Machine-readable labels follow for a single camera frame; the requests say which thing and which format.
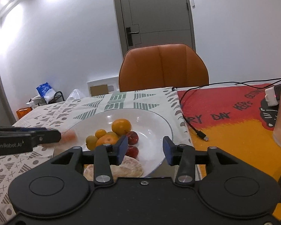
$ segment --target chair backrest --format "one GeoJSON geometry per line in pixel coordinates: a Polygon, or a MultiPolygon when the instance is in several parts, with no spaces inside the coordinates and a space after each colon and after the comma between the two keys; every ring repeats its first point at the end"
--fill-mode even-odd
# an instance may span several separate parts
{"type": "Polygon", "coordinates": [[[209,83],[201,58],[185,44],[146,46],[129,50],[119,73],[121,92],[209,83]]]}

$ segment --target table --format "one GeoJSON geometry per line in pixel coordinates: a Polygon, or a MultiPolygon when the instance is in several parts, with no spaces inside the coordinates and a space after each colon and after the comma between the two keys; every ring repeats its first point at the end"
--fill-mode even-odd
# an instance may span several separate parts
{"type": "MultiPolygon", "coordinates": [[[[177,91],[172,91],[172,87],[120,92],[40,106],[21,118],[15,126],[46,127],[65,132],[94,114],[122,108],[148,110],[161,115],[172,128],[174,143],[192,144],[182,116],[177,91]]],[[[0,224],[4,224],[15,215],[7,194],[10,182],[50,159],[54,149],[55,147],[50,145],[38,146],[33,152],[0,157],[0,224]]],[[[163,162],[152,176],[174,176],[174,173],[175,167],[163,162]]]]}
{"type": "MultiPolygon", "coordinates": [[[[185,89],[178,90],[181,98],[185,89]]],[[[209,137],[203,141],[190,129],[195,149],[206,151],[208,146],[217,146],[278,180],[281,147],[272,138],[278,106],[268,107],[264,96],[264,90],[249,86],[221,85],[188,92],[181,102],[182,111],[209,137]]],[[[205,167],[200,171],[204,177],[205,167]]],[[[281,219],[281,203],[274,216],[281,219]]]]}
{"type": "MultiPolygon", "coordinates": [[[[56,128],[64,132],[75,123],[102,111],[118,108],[150,110],[170,123],[176,144],[193,144],[197,150],[217,146],[278,180],[281,148],[272,139],[277,107],[267,107],[263,100],[264,90],[222,85],[189,92],[182,101],[182,110],[196,128],[207,134],[208,142],[199,139],[192,130],[189,137],[178,98],[183,90],[178,89],[178,95],[167,87],[65,101],[38,107],[15,125],[56,128]]],[[[0,157],[0,224],[15,215],[7,195],[8,184],[13,178],[51,158],[53,150],[39,146],[30,153],[0,157]]],[[[162,163],[152,177],[164,176],[164,173],[171,176],[174,171],[162,163]]],[[[203,167],[200,167],[199,174],[196,179],[205,176],[203,167]]],[[[281,219],[281,203],[277,205],[274,216],[281,219]]]]}

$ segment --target pancake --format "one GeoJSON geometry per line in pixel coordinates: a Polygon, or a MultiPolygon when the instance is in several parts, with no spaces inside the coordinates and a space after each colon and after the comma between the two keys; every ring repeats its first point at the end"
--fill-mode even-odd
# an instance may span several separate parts
{"type": "MultiPolygon", "coordinates": [[[[124,156],[121,165],[110,165],[110,169],[114,181],[118,177],[138,178],[143,174],[140,162],[128,156],[124,156]]],[[[89,181],[94,181],[94,165],[88,165],[84,170],[83,176],[89,181]]]]}

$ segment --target cable connector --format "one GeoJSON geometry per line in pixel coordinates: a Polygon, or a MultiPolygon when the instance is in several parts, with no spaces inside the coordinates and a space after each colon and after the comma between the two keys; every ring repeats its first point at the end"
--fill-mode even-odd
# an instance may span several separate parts
{"type": "Polygon", "coordinates": [[[207,141],[209,138],[206,136],[206,134],[204,134],[202,131],[198,131],[196,132],[197,135],[204,141],[207,141]]]}

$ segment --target door handle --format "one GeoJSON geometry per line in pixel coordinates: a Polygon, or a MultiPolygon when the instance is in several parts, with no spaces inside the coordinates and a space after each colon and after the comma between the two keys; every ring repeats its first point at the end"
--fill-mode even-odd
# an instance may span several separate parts
{"type": "Polygon", "coordinates": [[[128,46],[133,46],[132,35],[139,34],[139,32],[131,32],[131,27],[126,28],[128,46]]]}

